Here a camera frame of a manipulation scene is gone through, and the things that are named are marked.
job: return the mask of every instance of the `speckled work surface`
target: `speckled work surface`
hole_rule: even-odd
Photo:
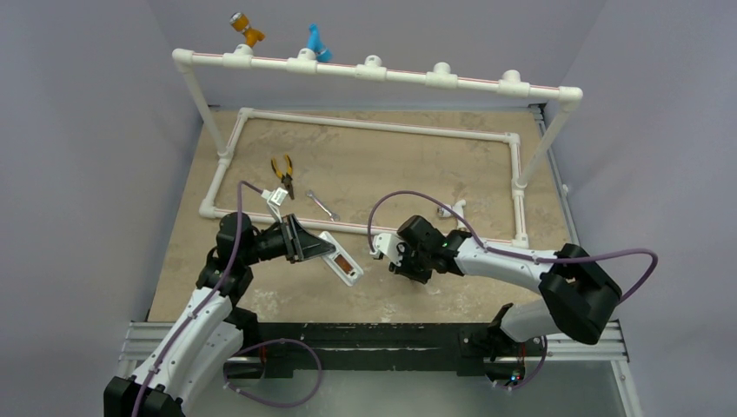
[[[527,112],[320,112],[326,116],[403,122],[428,126],[516,132],[521,136],[523,166],[540,141]],[[227,138],[235,111],[215,113]],[[269,165],[289,153],[294,162],[296,199],[282,213],[327,220],[304,193],[313,189],[342,220],[363,223],[376,200],[397,189],[414,189],[445,202],[465,198],[466,217],[481,236],[511,239],[514,216],[510,191],[509,147],[422,135],[333,128],[292,122],[249,120],[225,176],[216,206],[235,209],[236,183],[245,179],[274,189],[279,180]],[[185,307],[215,245],[217,220],[197,214],[215,172],[217,155],[203,130],[171,235],[150,321],[173,321]],[[243,191],[248,211],[265,213],[263,199]],[[568,240],[560,203],[548,166],[541,166],[526,192],[527,227],[532,248],[559,248]],[[439,220],[435,207],[413,196],[397,196],[382,205],[375,224],[397,227],[413,214],[424,215],[447,232],[451,219]],[[365,236],[334,233],[362,265],[365,276],[347,287],[319,259],[291,265],[284,260],[253,267],[255,279],[239,303],[261,321],[441,322],[489,321],[502,304],[533,300],[537,295],[481,277],[435,274],[427,285],[387,270],[388,262],[368,255]]]

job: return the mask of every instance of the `gray wall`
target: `gray wall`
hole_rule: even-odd
[[[559,85],[604,0],[345,1],[149,0],[175,48],[231,52],[242,36],[228,25],[242,11],[266,39],[260,56],[296,56],[310,23],[336,63],[380,56],[398,70],[450,63],[462,76],[498,79],[515,69],[534,84]],[[431,90],[394,83],[299,76],[266,70],[199,71],[209,103],[228,107],[488,108],[527,102],[472,91]]]
[[[737,3],[608,0],[564,79],[582,107],[554,146],[591,252],[646,246],[622,326],[649,416],[737,415]],[[623,287],[645,260],[604,267]]]
[[[142,0],[0,7],[0,415],[101,415],[196,112]]]

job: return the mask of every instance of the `white plastic bracket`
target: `white plastic bracket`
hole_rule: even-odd
[[[529,83],[523,83],[520,72],[514,69],[505,71],[499,80],[499,94],[509,97],[525,98],[529,96]]]
[[[245,43],[236,47],[232,54],[222,54],[222,66],[225,68],[251,68],[253,50]]]
[[[322,232],[319,237],[335,246],[335,252],[321,256],[322,260],[346,285],[353,287],[363,277],[363,269],[330,233]]]
[[[279,208],[282,206],[284,199],[287,198],[287,195],[289,195],[289,192],[281,187],[274,191],[265,189],[261,193],[261,197],[266,200],[266,207],[269,209],[271,217],[274,217],[275,222],[282,222],[282,212]]]
[[[387,81],[387,68],[382,67],[382,59],[376,55],[366,56],[363,64],[355,66],[355,78],[359,80]]]
[[[297,58],[287,59],[287,71],[300,74],[317,74],[317,57],[310,48],[302,48]]]
[[[399,244],[403,240],[393,233],[380,233],[374,236],[374,251],[371,256],[374,259],[381,259],[383,256],[396,266],[402,265],[402,253],[399,251]]]
[[[458,75],[450,73],[448,63],[437,63],[425,76],[425,85],[437,89],[457,89]]]
[[[460,217],[461,217],[462,219],[464,219],[464,220],[465,220],[465,217],[463,216],[463,208],[464,208],[464,207],[466,207],[466,200],[459,200],[459,201],[455,202],[455,204],[453,204],[453,205],[450,205],[450,204],[448,204],[448,206],[449,206],[450,208],[452,208],[452,209],[453,209],[453,211],[454,211],[454,212],[456,212],[456,213],[458,214],[458,216],[460,216]],[[453,216],[453,215],[452,215],[452,214],[451,214],[451,213],[450,213],[449,211],[447,211],[447,210],[446,210],[446,209],[445,209],[444,207],[442,207],[442,206],[438,206],[438,209],[437,209],[437,214],[438,214],[438,216],[440,216],[440,218],[442,218],[442,219],[447,219],[448,217],[451,217],[451,216]],[[458,219],[456,219],[456,226],[455,226],[455,227],[456,227],[456,228],[458,228],[459,230],[467,230],[467,229],[466,229],[466,225],[465,225],[465,224],[463,224],[463,223],[462,223],[462,222],[461,222],[460,220],[458,220]]]

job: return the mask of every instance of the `yellow pliers handle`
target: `yellow pliers handle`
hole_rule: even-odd
[[[292,176],[292,160],[287,154],[284,154],[284,159],[287,161],[287,175]],[[276,162],[276,158],[271,158],[271,169],[274,170],[274,174],[276,174],[276,176],[279,177],[280,180],[284,177],[282,171],[279,170],[279,165]]]

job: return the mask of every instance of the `pvc pipe rack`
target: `pvc pipe rack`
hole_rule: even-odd
[[[219,160],[212,183],[209,186],[207,195],[200,204],[199,213],[207,218],[221,218],[233,210],[218,208],[215,206],[217,192],[225,177],[225,172],[233,161],[235,156],[236,145],[240,139],[243,125],[249,119],[269,119],[283,122],[301,122],[309,124],[319,124],[324,126],[337,126],[354,129],[371,129],[385,132],[400,132],[429,136],[444,136],[456,139],[480,140],[491,142],[502,142],[509,146],[510,158],[512,163],[511,188],[512,203],[515,212],[515,237],[511,241],[492,240],[492,242],[502,242],[511,244],[520,248],[528,248],[528,233],[525,224],[525,188],[532,174],[537,170],[540,163],[545,160],[553,140],[560,132],[563,124],[566,122],[570,113],[572,113],[579,105],[582,98],[581,89],[576,87],[544,87],[524,83],[520,79],[520,73],[516,70],[508,70],[504,72],[502,78],[498,81],[483,80],[477,78],[460,77],[450,72],[450,66],[447,63],[437,63],[432,71],[411,72],[397,69],[387,69],[382,67],[382,60],[378,56],[367,56],[364,64],[344,65],[335,63],[318,63],[315,60],[315,54],[311,50],[300,50],[295,58],[266,58],[253,56],[253,50],[247,45],[238,45],[233,53],[226,54],[203,54],[192,50],[177,49],[172,52],[172,57],[176,63],[176,67],[184,76],[187,83],[189,93],[195,101],[195,105],[203,118],[205,129],[215,141]],[[195,65],[216,66],[234,69],[251,69],[261,68],[267,70],[285,70],[288,72],[309,74],[309,75],[330,75],[330,76],[349,76],[359,80],[378,81],[378,82],[397,82],[397,83],[417,83],[428,87],[440,89],[475,89],[479,91],[487,91],[501,96],[510,96],[516,98],[536,97],[547,100],[557,100],[561,103],[560,111],[553,119],[550,127],[546,130],[542,137],[540,145],[538,145],[532,158],[526,167],[522,167],[520,158],[520,137],[516,133],[505,132],[485,132],[478,130],[465,129],[448,129],[434,128],[429,126],[419,126],[400,123],[388,122],[371,122],[363,120],[344,119],[337,117],[325,116],[309,116],[302,114],[267,111],[250,108],[242,108],[238,112],[236,125],[230,134],[230,138],[225,142],[222,138],[220,130],[215,125],[212,113],[204,98],[202,89],[196,80],[193,67]],[[248,213],[253,222],[271,223],[273,218],[271,215],[262,213]],[[345,223],[345,222],[327,222],[313,219],[300,219],[300,223],[306,228],[316,228],[320,230],[354,233],[366,235],[368,233],[366,225]],[[372,226],[372,232],[393,232],[394,228],[383,228]]]

